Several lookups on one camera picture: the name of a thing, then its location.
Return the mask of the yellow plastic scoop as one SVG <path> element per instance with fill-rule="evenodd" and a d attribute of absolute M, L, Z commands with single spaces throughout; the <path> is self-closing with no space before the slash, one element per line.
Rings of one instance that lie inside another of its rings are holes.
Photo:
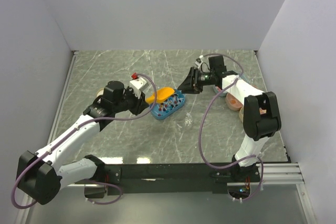
<path fill-rule="evenodd" d="M 171 97 L 174 93 L 175 93 L 175 90 L 173 88 L 164 87 L 164 88 L 158 89 L 150 97 L 146 98 L 145 101 L 148 104 L 163 103 L 165 100 Z"/>

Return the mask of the blue lollipop tray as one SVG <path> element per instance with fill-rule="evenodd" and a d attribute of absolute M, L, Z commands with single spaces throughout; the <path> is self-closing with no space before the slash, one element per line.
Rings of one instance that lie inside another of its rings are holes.
<path fill-rule="evenodd" d="M 182 108 L 184 104 L 185 95 L 180 90 L 175 89 L 170 97 L 167 97 L 167 99 L 161 103 L 157 102 L 155 104 L 151 110 L 151 114 L 157 120 L 164 120 Z"/>

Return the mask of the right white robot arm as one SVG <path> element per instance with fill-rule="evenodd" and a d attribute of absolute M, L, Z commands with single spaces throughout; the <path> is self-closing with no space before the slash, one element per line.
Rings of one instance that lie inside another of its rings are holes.
<path fill-rule="evenodd" d="M 243 73 L 227 70 L 222 54 L 199 56 L 178 90 L 184 94 L 199 94 L 204 86 L 217 86 L 219 94 L 227 93 L 244 108 L 243 142 L 234 155 L 230 175 L 241 182 L 248 175 L 264 144 L 281 129 L 281 118 L 275 93 L 263 92 L 242 79 Z"/>

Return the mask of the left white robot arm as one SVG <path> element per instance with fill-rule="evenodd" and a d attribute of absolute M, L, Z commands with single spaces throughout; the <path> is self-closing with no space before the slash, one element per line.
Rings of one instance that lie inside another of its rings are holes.
<path fill-rule="evenodd" d="M 49 203 L 60 190 L 84 180 L 105 188 L 122 189 L 108 181 L 105 163 L 87 155 L 77 162 L 65 165 L 67 157 L 87 140 L 100 133 L 109 123 L 119 120 L 120 112 L 129 111 L 132 120 L 140 119 L 151 111 L 144 90 L 154 82 L 139 74 L 127 87 L 120 81 L 110 81 L 100 95 L 83 111 L 76 122 L 51 143 L 35 152 L 24 152 L 18 161 L 17 175 L 11 192 L 11 202 L 17 209 Z"/>

